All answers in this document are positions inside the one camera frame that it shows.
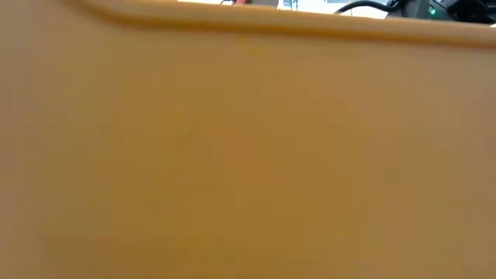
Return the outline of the yellow plastic bin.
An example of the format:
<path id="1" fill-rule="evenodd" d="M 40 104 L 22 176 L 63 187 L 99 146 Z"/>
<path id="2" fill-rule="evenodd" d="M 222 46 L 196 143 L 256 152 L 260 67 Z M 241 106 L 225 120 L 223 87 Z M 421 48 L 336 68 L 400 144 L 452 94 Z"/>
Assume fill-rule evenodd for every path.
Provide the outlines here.
<path id="1" fill-rule="evenodd" d="M 496 279 L 496 28 L 0 0 L 0 279 Z"/>

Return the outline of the red desk lamp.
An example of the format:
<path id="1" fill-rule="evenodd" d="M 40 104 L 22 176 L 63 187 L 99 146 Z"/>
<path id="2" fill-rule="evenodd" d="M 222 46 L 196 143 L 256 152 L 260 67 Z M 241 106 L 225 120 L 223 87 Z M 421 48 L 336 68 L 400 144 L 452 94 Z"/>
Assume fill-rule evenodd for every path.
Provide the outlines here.
<path id="1" fill-rule="evenodd" d="M 263 6 L 263 7 L 272 7 L 277 8 L 279 0 L 221 0 L 220 4 L 230 4 L 230 5 L 255 5 L 255 6 Z"/>

